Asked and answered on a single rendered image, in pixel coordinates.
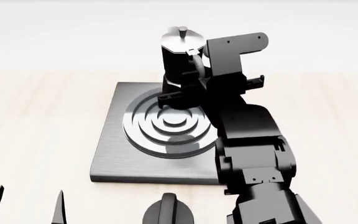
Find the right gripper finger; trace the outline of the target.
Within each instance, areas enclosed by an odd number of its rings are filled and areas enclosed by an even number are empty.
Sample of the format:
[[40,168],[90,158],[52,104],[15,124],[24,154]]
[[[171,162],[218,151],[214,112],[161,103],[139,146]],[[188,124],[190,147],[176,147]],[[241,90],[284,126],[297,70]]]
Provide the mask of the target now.
[[199,81],[201,87],[203,87],[203,88],[212,88],[213,87],[212,77],[199,78],[198,81]]
[[181,75],[181,90],[184,94],[195,94],[201,91],[199,74],[198,71],[193,70]]

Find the silver and black moka pot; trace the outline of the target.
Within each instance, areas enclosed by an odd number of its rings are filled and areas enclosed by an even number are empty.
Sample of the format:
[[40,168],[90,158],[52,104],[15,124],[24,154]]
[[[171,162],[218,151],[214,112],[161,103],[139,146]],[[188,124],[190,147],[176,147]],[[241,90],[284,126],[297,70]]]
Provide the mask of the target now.
[[[206,42],[199,33],[185,26],[170,27],[162,36],[161,49],[165,73],[163,83],[168,82],[169,87],[180,87],[180,76],[184,72],[196,70],[202,78],[211,73],[210,66],[205,65],[203,58]],[[187,110],[199,105],[158,105],[159,108],[169,106],[175,110]]]

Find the round ringed stove burner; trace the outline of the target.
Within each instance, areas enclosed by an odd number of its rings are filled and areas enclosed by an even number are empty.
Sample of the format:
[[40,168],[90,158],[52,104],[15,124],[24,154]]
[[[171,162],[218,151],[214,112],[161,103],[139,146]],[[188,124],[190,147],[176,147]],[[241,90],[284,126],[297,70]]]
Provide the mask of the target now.
[[159,108],[159,89],[135,98],[124,112],[122,127],[138,150],[164,159],[197,156],[214,147],[216,128],[200,108]]

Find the grey square stove base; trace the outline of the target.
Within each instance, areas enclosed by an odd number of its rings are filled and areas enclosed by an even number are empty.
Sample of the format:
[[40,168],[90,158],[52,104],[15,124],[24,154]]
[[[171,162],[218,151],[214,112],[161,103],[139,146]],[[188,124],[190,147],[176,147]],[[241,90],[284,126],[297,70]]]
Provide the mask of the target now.
[[181,159],[164,159],[146,154],[126,138],[124,112],[138,96],[161,83],[120,82],[116,85],[91,164],[93,182],[216,185],[215,150]]

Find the black stove knob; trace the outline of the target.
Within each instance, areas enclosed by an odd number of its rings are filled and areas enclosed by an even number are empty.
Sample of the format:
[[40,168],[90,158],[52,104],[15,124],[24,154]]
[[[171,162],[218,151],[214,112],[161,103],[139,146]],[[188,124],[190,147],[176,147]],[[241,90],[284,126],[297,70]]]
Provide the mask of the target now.
[[165,193],[144,213],[142,224],[195,224],[190,208],[173,193]]

